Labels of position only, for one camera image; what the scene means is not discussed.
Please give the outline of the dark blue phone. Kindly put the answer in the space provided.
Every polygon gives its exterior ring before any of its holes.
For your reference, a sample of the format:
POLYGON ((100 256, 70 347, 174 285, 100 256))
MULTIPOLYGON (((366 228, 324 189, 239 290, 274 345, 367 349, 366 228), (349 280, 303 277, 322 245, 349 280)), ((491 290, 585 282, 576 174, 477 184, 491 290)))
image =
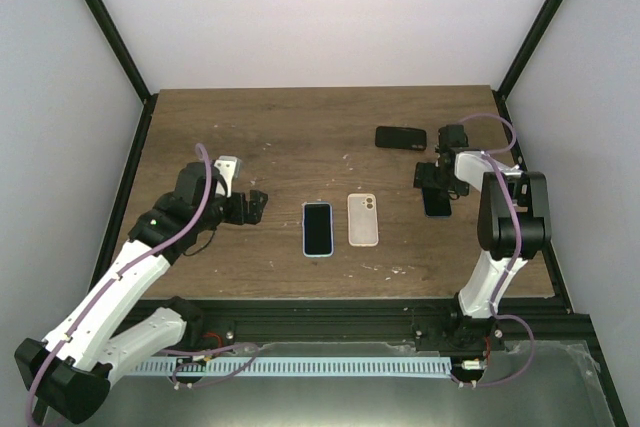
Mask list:
POLYGON ((423 188, 425 215, 429 218, 449 218, 452 215, 449 194, 436 188, 423 188))

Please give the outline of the white phone case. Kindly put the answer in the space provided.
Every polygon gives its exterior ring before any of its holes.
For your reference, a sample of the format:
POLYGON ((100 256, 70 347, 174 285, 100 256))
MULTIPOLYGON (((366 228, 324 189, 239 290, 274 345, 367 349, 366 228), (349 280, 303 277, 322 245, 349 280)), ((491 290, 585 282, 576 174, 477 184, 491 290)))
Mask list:
POLYGON ((374 247, 379 242, 377 201, 371 193, 347 197, 348 241, 353 247, 374 247))

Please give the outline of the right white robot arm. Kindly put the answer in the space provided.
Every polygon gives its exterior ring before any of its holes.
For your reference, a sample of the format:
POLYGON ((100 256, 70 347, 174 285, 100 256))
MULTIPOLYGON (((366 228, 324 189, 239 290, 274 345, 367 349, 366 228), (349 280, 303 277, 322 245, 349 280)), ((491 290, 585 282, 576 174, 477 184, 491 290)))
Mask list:
POLYGON ((416 164, 413 186, 431 218, 449 217, 453 199, 471 189, 480 193, 476 233, 481 252, 468 282, 454 295, 443 328, 447 343, 465 350, 489 334, 515 276, 550 243, 546 177, 505 165, 484 151, 449 148, 435 162, 416 164))

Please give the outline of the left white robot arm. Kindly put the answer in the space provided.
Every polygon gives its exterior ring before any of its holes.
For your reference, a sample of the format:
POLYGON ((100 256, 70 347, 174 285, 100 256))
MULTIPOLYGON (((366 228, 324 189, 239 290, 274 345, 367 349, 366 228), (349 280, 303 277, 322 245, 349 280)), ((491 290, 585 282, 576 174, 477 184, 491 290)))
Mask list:
POLYGON ((268 196, 233 191, 240 169, 240 159, 233 156, 184 167, 173 191, 138 218, 115 261, 83 301, 42 340, 27 338, 18 346, 14 358, 31 401, 41 400, 63 419, 80 424, 141 362, 165 349, 182 355, 202 346, 204 314, 178 296, 124 332, 116 330, 180 257, 198 253, 201 233, 215 233, 223 223, 261 221, 268 196))

